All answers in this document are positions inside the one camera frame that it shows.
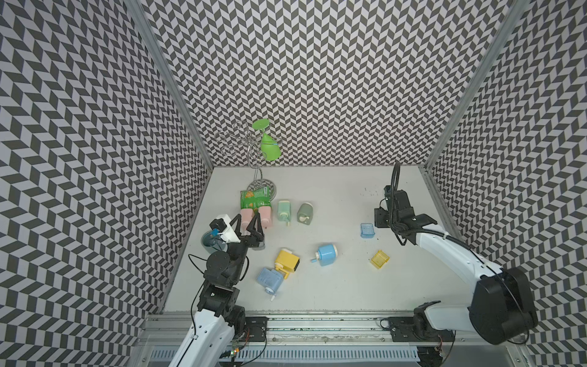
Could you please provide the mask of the mint green pencil sharpener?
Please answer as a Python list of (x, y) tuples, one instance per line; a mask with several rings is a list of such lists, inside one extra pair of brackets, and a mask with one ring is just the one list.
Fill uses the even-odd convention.
[(291, 203), (290, 200), (280, 200), (278, 202), (278, 221), (290, 226), (291, 223)]

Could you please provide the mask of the blue transparent tray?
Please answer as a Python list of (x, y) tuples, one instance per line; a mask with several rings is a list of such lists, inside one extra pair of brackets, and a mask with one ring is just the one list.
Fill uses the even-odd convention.
[(364, 239), (372, 239), (375, 236), (375, 228), (371, 223), (362, 223), (360, 230), (360, 236)]

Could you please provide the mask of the yellow pencil sharpener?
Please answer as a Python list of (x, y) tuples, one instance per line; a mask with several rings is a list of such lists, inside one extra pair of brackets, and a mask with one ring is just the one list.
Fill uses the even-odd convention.
[(281, 274), (284, 279), (288, 279), (292, 273), (296, 272), (300, 262), (300, 257), (293, 254), (292, 251), (289, 249), (281, 249), (275, 259), (275, 270)]

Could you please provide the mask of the yellow transparent tray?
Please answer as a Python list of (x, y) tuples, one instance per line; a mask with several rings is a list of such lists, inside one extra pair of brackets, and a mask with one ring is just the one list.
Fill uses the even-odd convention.
[(382, 250), (378, 250), (373, 257), (370, 258), (370, 263), (376, 267), (376, 269), (381, 269), (385, 264), (388, 263), (390, 257), (384, 253)]

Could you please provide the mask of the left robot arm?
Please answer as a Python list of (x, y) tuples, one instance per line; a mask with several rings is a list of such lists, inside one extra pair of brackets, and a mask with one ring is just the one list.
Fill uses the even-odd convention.
[(249, 268), (249, 249), (264, 246), (261, 215), (253, 217), (241, 233), (242, 216), (221, 215), (209, 227), (226, 244), (206, 260), (204, 282), (190, 307), (191, 326), (175, 353), (171, 366), (215, 366), (220, 359), (235, 358), (235, 338), (246, 331), (246, 311), (236, 304), (242, 271)]

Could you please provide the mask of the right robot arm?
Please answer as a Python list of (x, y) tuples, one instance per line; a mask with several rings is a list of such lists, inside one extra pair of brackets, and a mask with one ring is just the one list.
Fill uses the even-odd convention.
[(528, 336), (538, 326), (530, 281), (521, 269), (506, 269), (481, 257), (434, 218), (415, 214), (405, 191), (388, 185), (384, 195), (387, 206), (375, 211), (376, 226), (387, 226), (400, 244), (410, 243), (436, 257), (471, 294), (465, 304), (437, 300), (416, 307), (413, 328), (418, 338), (445, 330), (475, 332), (487, 343), (498, 345), (516, 336)]

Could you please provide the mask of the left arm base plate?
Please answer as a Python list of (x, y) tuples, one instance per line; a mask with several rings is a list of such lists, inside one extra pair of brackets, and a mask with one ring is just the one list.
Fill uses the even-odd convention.
[(245, 317), (235, 325), (234, 339), (240, 343), (246, 340), (249, 342), (265, 342), (268, 326), (267, 317)]

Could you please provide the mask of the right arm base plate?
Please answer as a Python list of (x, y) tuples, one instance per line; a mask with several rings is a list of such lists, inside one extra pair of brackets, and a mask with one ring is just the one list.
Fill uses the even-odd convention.
[(450, 330), (434, 330), (418, 317), (385, 318), (391, 339), (398, 342), (451, 343), (456, 335)]

